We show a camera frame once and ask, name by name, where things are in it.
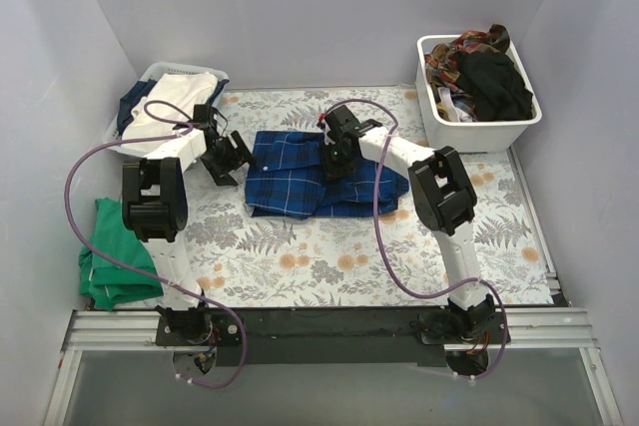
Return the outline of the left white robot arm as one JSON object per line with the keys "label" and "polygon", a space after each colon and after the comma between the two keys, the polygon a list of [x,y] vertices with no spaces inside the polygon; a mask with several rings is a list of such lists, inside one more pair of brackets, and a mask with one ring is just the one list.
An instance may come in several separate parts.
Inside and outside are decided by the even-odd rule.
{"label": "left white robot arm", "polygon": [[237,131],[218,130],[223,116],[206,104],[194,107],[175,130],[192,126],[136,162],[123,166],[123,222],[149,253],[164,280],[164,299],[157,307],[169,332],[188,344],[212,343],[218,333],[202,299],[187,258],[183,230],[189,208],[184,171],[200,161],[218,187],[235,187],[232,172],[255,162]]}

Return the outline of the blue plaid long sleeve shirt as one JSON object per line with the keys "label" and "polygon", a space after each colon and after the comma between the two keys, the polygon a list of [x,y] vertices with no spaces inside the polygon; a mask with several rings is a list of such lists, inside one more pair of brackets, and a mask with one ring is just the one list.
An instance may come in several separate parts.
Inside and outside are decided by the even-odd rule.
{"label": "blue plaid long sleeve shirt", "polygon": [[245,180],[245,201],[254,216],[373,216],[376,163],[362,160],[352,174],[330,182],[321,165],[322,143],[320,133],[256,133],[256,163]]}

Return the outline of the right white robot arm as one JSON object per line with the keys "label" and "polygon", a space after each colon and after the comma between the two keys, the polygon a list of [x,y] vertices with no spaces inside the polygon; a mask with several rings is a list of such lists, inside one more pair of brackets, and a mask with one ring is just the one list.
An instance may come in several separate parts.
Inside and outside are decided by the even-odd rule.
{"label": "right white robot arm", "polygon": [[[347,107],[353,99],[338,102],[319,116],[323,131],[320,146],[326,178],[334,181],[354,171],[367,160],[374,163],[373,225],[382,262],[396,286],[409,296],[431,300],[446,297],[448,334],[463,343],[474,343],[487,335],[499,302],[497,293],[480,278],[473,240],[477,196],[459,153],[452,147],[434,150],[408,141],[391,128],[370,119],[359,120]],[[432,232],[439,246],[448,288],[435,293],[417,293],[395,274],[385,252],[379,217],[380,178],[388,168],[408,180],[418,219]]]}

